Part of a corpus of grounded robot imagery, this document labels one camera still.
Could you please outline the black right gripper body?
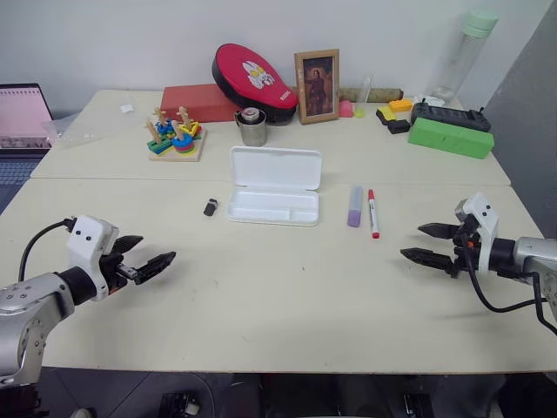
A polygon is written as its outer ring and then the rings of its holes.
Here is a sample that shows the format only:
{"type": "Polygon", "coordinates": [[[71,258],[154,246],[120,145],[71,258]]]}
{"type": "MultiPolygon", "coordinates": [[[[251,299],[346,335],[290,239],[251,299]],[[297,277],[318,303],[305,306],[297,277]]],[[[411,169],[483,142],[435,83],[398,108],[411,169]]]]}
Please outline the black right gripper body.
{"type": "Polygon", "coordinates": [[[449,275],[456,279],[461,271],[468,272],[471,264],[477,269],[480,256],[479,222],[474,217],[465,217],[459,226],[452,226],[450,239],[454,244],[453,267],[449,275]]]}

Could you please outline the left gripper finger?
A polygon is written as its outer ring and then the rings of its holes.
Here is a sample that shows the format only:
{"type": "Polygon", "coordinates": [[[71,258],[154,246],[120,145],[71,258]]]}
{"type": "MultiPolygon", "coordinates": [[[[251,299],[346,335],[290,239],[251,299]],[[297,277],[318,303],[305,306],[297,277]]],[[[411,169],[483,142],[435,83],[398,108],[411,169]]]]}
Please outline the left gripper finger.
{"type": "Polygon", "coordinates": [[[176,255],[175,252],[162,253],[148,260],[145,265],[135,269],[131,280],[138,286],[142,285],[162,273],[172,263],[176,255]]]}
{"type": "Polygon", "coordinates": [[[125,235],[122,237],[118,237],[113,244],[113,253],[121,256],[129,252],[143,239],[144,237],[139,235],[125,235]]]}

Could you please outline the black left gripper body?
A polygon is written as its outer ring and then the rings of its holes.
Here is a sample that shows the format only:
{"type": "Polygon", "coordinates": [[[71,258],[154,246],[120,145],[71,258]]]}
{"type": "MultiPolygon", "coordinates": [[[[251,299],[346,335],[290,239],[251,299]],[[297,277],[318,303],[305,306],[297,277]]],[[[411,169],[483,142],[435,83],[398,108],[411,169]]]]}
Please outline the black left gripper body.
{"type": "Polygon", "coordinates": [[[103,255],[99,260],[99,267],[109,295],[126,287],[129,281],[139,285],[137,271],[124,264],[124,256],[121,253],[112,252],[103,255]]]}

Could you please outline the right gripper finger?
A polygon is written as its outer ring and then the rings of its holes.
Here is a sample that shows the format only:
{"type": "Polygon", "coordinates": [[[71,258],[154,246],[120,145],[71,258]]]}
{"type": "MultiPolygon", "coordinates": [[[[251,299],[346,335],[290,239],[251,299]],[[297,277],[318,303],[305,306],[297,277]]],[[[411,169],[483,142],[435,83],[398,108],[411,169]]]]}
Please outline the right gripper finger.
{"type": "Polygon", "coordinates": [[[455,272],[455,265],[447,255],[418,247],[401,249],[400,253],[416,264],[442,270],[445,273],[455,272]]]}
{"type": "Polygon", "coordinates": [[[427,223],[418,227],[418,230],[437,239],[453,239],[459,231],[459,225],[444,223],[427,223]]]}

